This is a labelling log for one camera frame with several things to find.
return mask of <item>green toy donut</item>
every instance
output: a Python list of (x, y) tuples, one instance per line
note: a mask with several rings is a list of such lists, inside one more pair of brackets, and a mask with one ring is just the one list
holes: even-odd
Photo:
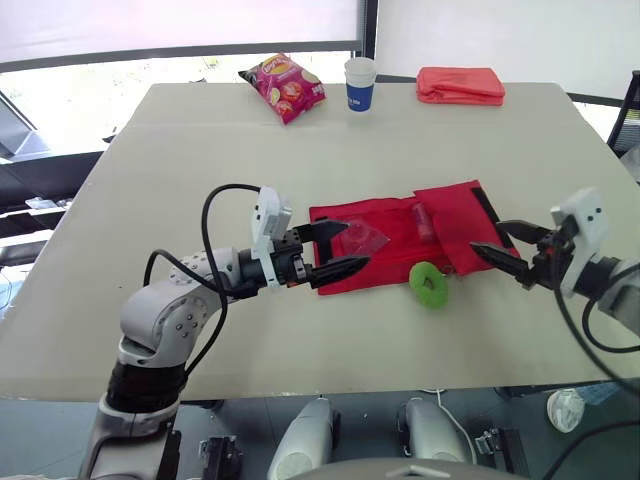
[(416, 263), (409, 272), (409, 286), (420, 303), (429, 308), (440, 308), (447, 304), (449, 287), (440, 270), (429, 262)]

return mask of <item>paper cup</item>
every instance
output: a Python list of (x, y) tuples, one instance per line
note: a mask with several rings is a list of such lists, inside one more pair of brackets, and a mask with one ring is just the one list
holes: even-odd
[(344, 64), (344, 74), (349, 108), (355, 112), (369, 110), (376, 80), (373, 60), (365, 57), (352, 58)]

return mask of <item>white table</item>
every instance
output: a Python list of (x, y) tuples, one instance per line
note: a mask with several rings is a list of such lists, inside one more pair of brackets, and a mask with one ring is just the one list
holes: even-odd
[[(119, 310), (140, 288), (148, 253), (199, 250), (202, 201), (223, 183), (274, 186), (291, 198), (292, 225), (307, 222), (311, 205), (473, 178), (501, 218), (551, 225), (552, 205), (597, 185), (610, 223), (603, 253), (638, 257), (640, 189), (624, 167), (559, 87), (506, 89), (504, 106), (490, 108), (425, 105), (413, 85), (377, 85), (373, 110), (354, 114), (344, 86), (331, 85), (324, 105), (284, 127), (246, 85), (154, 86), (0, 323), (0, 394), (97, 399), (115, 362)], [(249, 245), (253, 202), (244, 192), (217, 201), (215, 246)], [(331, 297), (301, 286), (239, 302), (184, 398), (603, 378), (549, 291), (527, 292), (496, 270), (450, 286), (441, 311), (421, 307), (405, 285)], [(574, 315), (583, 303), (570, 302)], [(594, 320), (604, 340), (633, 342), (615, 321)], [(602, 358), (640, 375), (638, 354)]]

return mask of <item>pink chip bag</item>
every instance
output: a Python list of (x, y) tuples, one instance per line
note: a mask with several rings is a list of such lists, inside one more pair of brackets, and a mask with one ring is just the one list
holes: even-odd
[(238, 75), (253, 85), (285, 125), (326, 98), (320, 79), (283, 53)]

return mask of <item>red cloth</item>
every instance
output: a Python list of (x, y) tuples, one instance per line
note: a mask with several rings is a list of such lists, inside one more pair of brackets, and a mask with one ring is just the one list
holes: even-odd
[[(358, 218), (390, 239), (360, 272), (320, 288), (319, 294), (330, 295), (377, 285), (405, 283), (411, 267), (421, 261), (429, 261), (440, 269), (453, 266), (460, 275), (491, 268), (469, 247), (472, 241), (502, 243), (493, 221), (473, 189), (480, 189), (478, 181), (418, 190), (414, 192), (416, 196), (409, 198), (382, 198), (311, 207), (309, 216), (312, 222), (323, 217), (346, 222)], [(422, 203), (431, 216), (437, 241), (425, 243), (420, 239), (411, 211), (416, 203)], [(334, 257), (345, 255), (338, 238), (332, 240), (331, 247)]]
[(422, 67), (416, 78), (425, 103), (502, 105), (504, 86), (490, 68)]

